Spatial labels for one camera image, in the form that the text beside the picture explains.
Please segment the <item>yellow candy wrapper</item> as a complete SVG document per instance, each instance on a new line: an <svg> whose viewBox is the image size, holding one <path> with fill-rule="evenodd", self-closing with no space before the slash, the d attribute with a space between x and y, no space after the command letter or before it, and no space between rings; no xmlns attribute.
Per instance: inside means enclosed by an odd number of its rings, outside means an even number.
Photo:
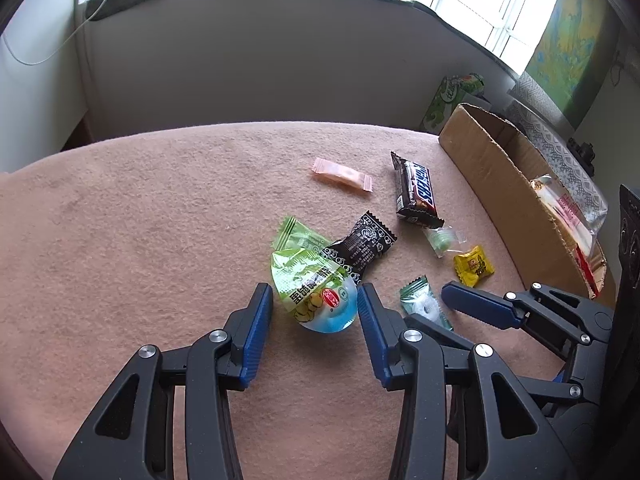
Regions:
<svg viewBox="0 0 640 480"><path fill-rule="evenodd" d="M480 281L495 274L495 268L484 248L474 246L469 252L454 256L454 270L461 284L475 287Z"/></svg>

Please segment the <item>small green mint wrapper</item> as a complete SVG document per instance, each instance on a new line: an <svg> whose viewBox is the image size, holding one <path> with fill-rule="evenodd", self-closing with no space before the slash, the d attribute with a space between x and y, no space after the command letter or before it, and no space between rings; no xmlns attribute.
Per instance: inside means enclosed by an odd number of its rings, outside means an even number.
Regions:
<svg viewBox="0 0 640 480"><path fill-rule="evenodd" d="M425 275L421 275L402 286L399 291L399 301L405 314L418 314L442 326L445 330L454 329L440 307Z"/></svg>

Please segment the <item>clear green candy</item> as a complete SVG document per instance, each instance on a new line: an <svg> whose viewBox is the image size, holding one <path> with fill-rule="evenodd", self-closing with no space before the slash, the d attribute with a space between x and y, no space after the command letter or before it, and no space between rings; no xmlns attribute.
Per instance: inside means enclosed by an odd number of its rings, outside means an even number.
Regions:
<svg viewBox="0 0 640 480"><path fill-rule="evenodd" d="M454 252L458 254L466 244L466 238L453 226L446 224L437 229L425 228L423 233L438 258Z"/></svg>

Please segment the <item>green jelly cup snack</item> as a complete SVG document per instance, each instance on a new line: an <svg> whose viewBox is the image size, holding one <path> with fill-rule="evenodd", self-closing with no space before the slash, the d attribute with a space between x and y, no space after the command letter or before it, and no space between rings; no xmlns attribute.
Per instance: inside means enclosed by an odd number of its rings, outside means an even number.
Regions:
<svg viewBox="0 0 640 480"><path fill-rule="evenodd" d="M334 261L305 248L271 254L273 284L285 311L307 330L335 334L357 315L357 286Z"/></svg>

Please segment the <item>black patterned candy wrapper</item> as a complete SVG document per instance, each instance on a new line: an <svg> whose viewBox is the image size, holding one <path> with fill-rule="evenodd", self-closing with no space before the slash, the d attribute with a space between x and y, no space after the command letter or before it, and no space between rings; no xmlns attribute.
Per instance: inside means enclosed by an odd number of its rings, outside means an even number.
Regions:
<svg viewBox="0 0 640 480"><path fill-rule="evenodd" d="M320 255L337 263L359 284L367 267L384 256L396 240L395 233L367 211L348 235L323 248Z"/></svg>

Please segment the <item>Snickers bar english label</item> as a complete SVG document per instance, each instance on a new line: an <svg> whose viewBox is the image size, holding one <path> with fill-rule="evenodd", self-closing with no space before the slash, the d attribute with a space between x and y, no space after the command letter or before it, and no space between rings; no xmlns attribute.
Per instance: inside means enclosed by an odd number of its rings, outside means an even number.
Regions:
<svg viewBox="0 0 640 480"><path fill-rule="evenodd" d="M396 179L396 214L401 219L427 229L439 229L445 221L439 217L430 170L390 153Z"/></svg>

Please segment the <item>bagged sliced bread loaf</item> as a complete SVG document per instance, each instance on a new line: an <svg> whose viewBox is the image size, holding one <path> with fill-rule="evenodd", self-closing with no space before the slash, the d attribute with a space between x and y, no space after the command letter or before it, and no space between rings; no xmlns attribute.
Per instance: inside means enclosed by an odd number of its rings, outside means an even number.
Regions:
<svg viewBox="0 0 640 480"><path fill-rule="evenodd" d="M538 200L552 215L568 246L578 249L592 268L603 266L605 258L597 240L596 230L590 226L560 181L551 174L544 174L530 180L530 185Z"/></svg>

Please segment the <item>pink candy wrapper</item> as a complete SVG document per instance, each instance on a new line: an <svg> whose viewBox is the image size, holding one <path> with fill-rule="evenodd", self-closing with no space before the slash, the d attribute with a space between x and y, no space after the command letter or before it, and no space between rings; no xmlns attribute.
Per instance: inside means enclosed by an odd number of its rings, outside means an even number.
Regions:
<svg viewBox="0 0 640 480"><path fill-rule="evenodd" d="M356 190L371 193L373 179L368 174L350 167L317 157L311 165L311 171L318 177L341 183Z"/></svg>

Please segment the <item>light green snack packet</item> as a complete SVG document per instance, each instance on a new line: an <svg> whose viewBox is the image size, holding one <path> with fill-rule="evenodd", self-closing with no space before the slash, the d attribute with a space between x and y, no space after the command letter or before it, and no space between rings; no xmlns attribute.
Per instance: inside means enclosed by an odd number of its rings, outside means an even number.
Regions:
<svg viewBox="0 0 640 480"><path fill-rule="evenodd" d="M308 249L312 252L322 252L331 244L325 236L317 233L294 216L288 216L280 223L277 236L271 247L276 251L293 248Z"/></svg>

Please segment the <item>brown cardboard box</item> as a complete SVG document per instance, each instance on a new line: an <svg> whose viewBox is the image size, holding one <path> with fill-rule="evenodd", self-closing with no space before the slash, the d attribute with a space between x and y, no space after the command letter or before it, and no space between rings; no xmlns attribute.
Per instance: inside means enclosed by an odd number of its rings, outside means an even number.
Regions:
<svg viewBox="0 0 640 480"><path fill-rule="evenodd" d="M532 187L553 171L510 122L471 104L458 105L438 142L483 204L525 286L538 282L613 307L616 285L602 249L590 284L576 243L565 234Z"/></svg>

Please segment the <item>small black teapot set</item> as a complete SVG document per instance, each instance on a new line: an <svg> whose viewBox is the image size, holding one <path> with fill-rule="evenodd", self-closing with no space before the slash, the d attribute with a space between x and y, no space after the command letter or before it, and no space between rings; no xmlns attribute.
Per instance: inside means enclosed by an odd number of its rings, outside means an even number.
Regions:
<svg viewBox="0 0 640 480"><path fill-rule="evenodd" d="M582 142L579 144L574 138L569 138L566 147L578 161L578 164L585 170L590 178L594 176L593 161L596 158L593 145L591 143Z"/></svg>

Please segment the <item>white lace cloth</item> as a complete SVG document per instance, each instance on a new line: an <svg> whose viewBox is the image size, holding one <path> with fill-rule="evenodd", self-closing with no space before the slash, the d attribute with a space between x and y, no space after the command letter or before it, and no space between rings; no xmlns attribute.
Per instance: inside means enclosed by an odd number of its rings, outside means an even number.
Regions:
<svg viewBox="0 0 640 480"><path fill-rule="evenodd" d="M599 231L608 216L608 202L570 152L566 142L543 119L518 101L512 101L504 114L541 152L552 171L570 192L591 229Z"/></svg>

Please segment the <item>green white paper bag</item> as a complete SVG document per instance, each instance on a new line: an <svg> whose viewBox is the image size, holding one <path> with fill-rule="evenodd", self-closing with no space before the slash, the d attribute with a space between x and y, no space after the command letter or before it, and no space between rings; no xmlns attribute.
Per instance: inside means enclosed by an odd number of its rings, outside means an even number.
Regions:
<svg viewBox="0 0 640 480"><path fill-rule="evenodd" d="M421 120L421 130L439 134L460 104L472 104L483 110L491 110L491 102L485 98L485 81L482 76L470 73L442 78Z"/></svg>

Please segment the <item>wall map poster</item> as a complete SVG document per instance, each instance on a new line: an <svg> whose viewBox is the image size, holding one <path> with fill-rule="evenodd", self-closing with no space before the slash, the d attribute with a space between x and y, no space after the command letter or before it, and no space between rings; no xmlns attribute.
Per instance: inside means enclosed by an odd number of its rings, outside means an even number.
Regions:
<svg viewBox="0 0 640 480"><path fill-rule="evenodd" d="M556 0L510 95L561 136L572 136L597 97L620 36L608 0Z"/></svg>

